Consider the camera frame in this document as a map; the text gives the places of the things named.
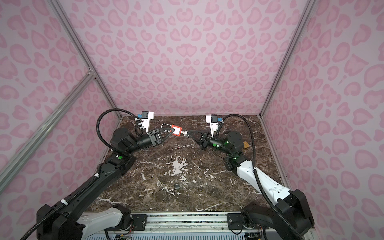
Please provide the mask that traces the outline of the red padlock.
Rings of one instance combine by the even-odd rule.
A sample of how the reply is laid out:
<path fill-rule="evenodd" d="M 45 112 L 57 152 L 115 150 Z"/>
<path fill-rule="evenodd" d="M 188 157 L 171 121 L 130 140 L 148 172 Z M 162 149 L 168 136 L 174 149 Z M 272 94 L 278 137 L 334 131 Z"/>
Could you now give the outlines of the red padlock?
<path fill-rule="evenodd" d="M 162 124 L 162 128 L 173 128 L 173 135 L 174 136 L 180 136 L 182 134 L 182 127 L 176 126 L 176 125 L 170 125 L 170 124 Z"/>

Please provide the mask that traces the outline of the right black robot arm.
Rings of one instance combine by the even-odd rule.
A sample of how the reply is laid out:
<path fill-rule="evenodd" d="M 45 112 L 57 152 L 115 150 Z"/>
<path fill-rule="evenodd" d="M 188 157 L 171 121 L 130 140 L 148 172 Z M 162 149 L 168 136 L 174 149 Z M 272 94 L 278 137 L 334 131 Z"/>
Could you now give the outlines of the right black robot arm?
<path fill-rule="evenodd" d="M 306 195 L 282 186 L 257 168 L 243 153 L 244 142 L 239 132 L 231 131 L 223 139 L 202 131 L 188 131 L 184 135 L 203 150 L 212 148 L 225 153 L 226 169 L 254 187 L 266 200 L 267 207 L 251 203 L 241 210 L 244 227 L 272 228 L 283 240 L 302 240 L 314 227 Z"/>

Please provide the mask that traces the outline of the brass padlock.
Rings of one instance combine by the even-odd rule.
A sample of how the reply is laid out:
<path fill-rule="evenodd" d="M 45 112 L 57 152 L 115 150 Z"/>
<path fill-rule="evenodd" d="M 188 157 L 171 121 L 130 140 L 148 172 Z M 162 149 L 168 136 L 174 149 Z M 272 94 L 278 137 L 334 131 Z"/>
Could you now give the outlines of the brass padlock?
<path fill-rule="evenodd" d="M 248 142 L 244 141 L 244 148 L 248 149 L 250 147 L 251 147 L 251 145 Z"/>

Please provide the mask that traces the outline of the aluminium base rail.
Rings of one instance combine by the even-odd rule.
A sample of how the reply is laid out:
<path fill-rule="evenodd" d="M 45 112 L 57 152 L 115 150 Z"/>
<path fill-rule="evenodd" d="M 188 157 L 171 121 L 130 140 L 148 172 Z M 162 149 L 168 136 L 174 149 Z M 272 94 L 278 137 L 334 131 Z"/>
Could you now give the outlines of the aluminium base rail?
<path fill-rule="evenodd" d="M 146 226 L 143 231 L 121 230 L 118 228 L 123 213 L 110 208 L 104 212 L 83 214 L 79 219 L 80 224 L 87 224 L 85 238 L 98 232 L 121 232 L 123 237 L 130 234 L 192 234 L 231 232 L 240 235 L 247 232 L 263 231 L 268 227 L 256 225 L 246 228 L 240 212 L 175 212 L 175 213 L 133 213 L 131 215 L 147 215 Z"/>

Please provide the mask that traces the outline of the diagonal aluminium frame strut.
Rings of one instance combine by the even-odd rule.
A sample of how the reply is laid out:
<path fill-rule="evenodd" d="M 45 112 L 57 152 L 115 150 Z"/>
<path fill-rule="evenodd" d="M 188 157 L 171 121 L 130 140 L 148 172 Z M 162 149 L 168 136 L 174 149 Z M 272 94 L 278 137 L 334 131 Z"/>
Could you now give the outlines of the diagonal aluminium frame strut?
<path fill-rule="evenodd" d="M 11 158 L 10 162 L 1 171 L 1 193 L 5 191 L 9 184 L 25 166 L 30 157 L 41 146 L 48 135 L 88 87 L 88 85 L 94 80 L 94 75 L 95 73 L 93 71 L 88 72 L 81 82 L 73 88 L 73 90 L 58 105 L 52 114 L 34 132 L 31 138 L 29 138 L 28 141 L 26 141 L 19 151 Z"/>

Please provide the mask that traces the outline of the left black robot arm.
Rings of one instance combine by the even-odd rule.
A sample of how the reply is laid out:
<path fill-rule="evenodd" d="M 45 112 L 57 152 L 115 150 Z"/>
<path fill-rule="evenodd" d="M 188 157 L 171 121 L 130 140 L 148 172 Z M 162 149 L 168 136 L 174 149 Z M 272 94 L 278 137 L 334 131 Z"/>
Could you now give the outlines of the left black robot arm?
<path fill-rule="evenodd" d="M 174 128 L 155 128 L 134 137 L 126 128 L 114 131 L 111 144 L 113 155 L 100 164 L 96 173 L 54 206 L 44 205 L 38 210 L 37 222 L 21 238 L 37 233 L 39 240 L 81 240 L 87 224 L 78 221 L 89 205 L 110 185 L 124 176 L 136 161 L 134 152 L 161 145 L 174 133 Z"/>

